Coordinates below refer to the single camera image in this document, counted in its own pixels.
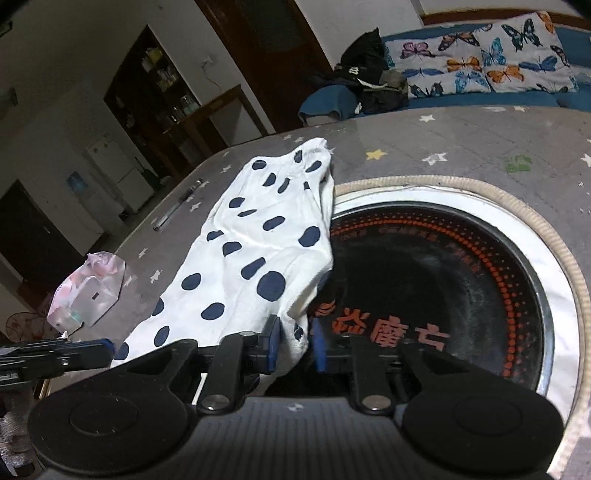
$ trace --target metal rim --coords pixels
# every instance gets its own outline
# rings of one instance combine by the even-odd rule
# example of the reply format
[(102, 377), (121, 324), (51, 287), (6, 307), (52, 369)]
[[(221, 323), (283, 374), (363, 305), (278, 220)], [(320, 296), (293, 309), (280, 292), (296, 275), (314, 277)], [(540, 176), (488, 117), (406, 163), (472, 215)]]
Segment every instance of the metal rim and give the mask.
[[(543, 364), (537, 391), (554, 403), (566, 422), (576, 395), (577, 371), (572, 371), (569, 365), (571, 362), (576, 365), (579, 363), (579, 330), (576, 306), (568, 279), (552, 252), (539, 236), (517, 217), (482, 197), (458, 189), (413, 186), (379, 187), (352, 192), (336, 198), (333, 217), (339, 218), (355, 211), (402, 202), (428, 204), (430, 208), (435, 209), (441, 209), (442, 206), (443, 208), (451, 207), (475, 217), (479, 226), (485, 227), (488, 232), (500, 231), (504, 237), (508, 238), (507, 245), (515, 245), (512, 253), (517, 254), (516, 260), (522, 259), (521, 264), (526, 267), (525, 271), (528, 274), (530, 273), (527, 269), (528, 264), (531, 270), (536, 272), (533, 278), (537, 278), (541, 286), (538, 299), (541, 300), (540, 304), (543, 304), (543, 299), (546, 299), (549, 309), (549, 315), (544, 315), (543, 318), (550, 319), (550, 325), (543, 325), (547, 335), (544, 335)], [(520, 235), (526, 231), (528, 236), (521, 238)], [(539, 272), (540, 265), (543, 269), (542, 274)], [(556, 293), (552, 285), (556, 282), (561, 285), (560, 294)], [(554, 323), (552, 318), (559, 318), (560, 322)], [(564, 344), (564, 338), (570, 339), (567, 345)], [(565, 359), (564, 354), (568, 354), (569, 358)]]

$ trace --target door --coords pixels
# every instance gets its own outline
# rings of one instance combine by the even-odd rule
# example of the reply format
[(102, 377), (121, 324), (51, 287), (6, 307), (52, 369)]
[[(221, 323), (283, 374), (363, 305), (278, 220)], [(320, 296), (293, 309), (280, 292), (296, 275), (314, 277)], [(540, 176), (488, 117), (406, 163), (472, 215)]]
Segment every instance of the door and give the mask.
[(0, 198), (0, 232), (0, 253), (45, 292), (53, 292), (84, 261), (19, 181)]
[(195, 0), (232, 55), (277, 132), (317, 90), (309, 78), (330, 64), (294, 0)]

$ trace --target yellow star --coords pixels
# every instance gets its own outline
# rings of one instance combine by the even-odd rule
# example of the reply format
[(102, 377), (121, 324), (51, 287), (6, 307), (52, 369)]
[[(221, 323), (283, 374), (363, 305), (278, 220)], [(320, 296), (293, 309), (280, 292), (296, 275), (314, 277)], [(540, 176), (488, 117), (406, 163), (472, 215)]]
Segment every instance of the yellow star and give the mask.
[(365, 154), (368, 156), (365, 160), (379, 160), (384, 155), (387, 155), (386, 152), (382, 152), (380, 149), (377, 149), (375, 152), (366, 152)]

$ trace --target blue sofa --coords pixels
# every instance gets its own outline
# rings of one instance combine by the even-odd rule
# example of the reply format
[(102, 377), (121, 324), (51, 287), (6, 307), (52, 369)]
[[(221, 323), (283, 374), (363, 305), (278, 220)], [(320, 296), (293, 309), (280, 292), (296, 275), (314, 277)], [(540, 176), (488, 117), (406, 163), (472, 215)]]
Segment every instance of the blue sofa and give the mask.
[[(453, 27), (428, 27), (410, 32), (398, 33), (382, 37), (382, 41), (403, 40), (405, 38), (431, 38), (439, 37), (447, 33), (461, 30), (474, 30), (486, 24), (460, 24)], [(590, 33), (573, 30), (567, 27), (556, 26), (556, 31), (562, 42), (571, 66), (591, 68), (591, 41)], [(561, 106), (573, 108), (585, 112), (591, 112), (591, 79), (588, 82), (579, 79), (579, 92), (546, 93), (546, 92), (519, 92), (519, 93), (467, 93), (465, 95), (444, 95), (436, 98), (411, 99), (405, 109), (429, 108), (434, 106), (457, 105), (524, 105), (524, 106)], [(355, 115), (356, 105), (353, 93), (348, 95), (345, 87), (325, 87), (310, 95), (300, 108), (300, 118), (304, 123), (309, 117), (326, 115), (342, 120), (355, 116), (364, 116), (364, 113)]]

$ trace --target polka dot cloth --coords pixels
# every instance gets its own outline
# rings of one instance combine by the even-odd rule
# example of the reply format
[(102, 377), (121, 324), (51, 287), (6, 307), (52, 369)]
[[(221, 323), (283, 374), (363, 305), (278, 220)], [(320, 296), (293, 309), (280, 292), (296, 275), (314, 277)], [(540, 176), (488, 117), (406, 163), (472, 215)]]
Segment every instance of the polka dot cloth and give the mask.
[(329, 165), (322, 138), (247, 163), (113, 366), (184, 338), (210, 346), (231, 333), (260, 332), (277, 315), (285, 333), (277, 374), (287, 373), (308, 347), (306, 308), (332, 268)]

